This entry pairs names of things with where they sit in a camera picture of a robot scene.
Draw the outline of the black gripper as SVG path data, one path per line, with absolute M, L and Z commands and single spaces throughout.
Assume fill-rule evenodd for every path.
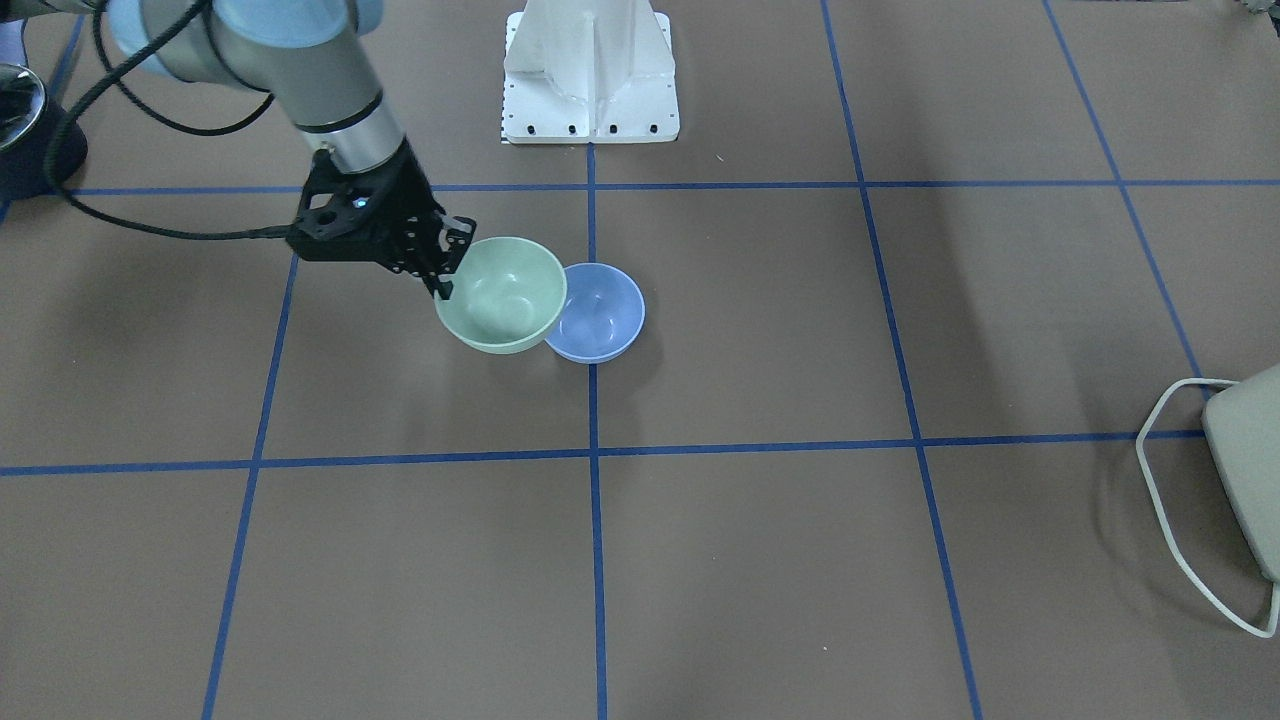
M 428 281 L 433 297 L 452 297 L 475 220 L 452 217 L 438 201 L 410 141 L 369 170 L 344 173 L 352 228 L 340 237 L 343 263 L 374 263 Z

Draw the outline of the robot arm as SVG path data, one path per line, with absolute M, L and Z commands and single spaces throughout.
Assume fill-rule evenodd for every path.
M 420 279 L 439 300 L 476 224 L 436 201 L 361 38 L 379 1 L 109 1 L 127 56 L 188 83 L 269 94 L 312 159 L 284 232 L 311 263 L 374 263 Z

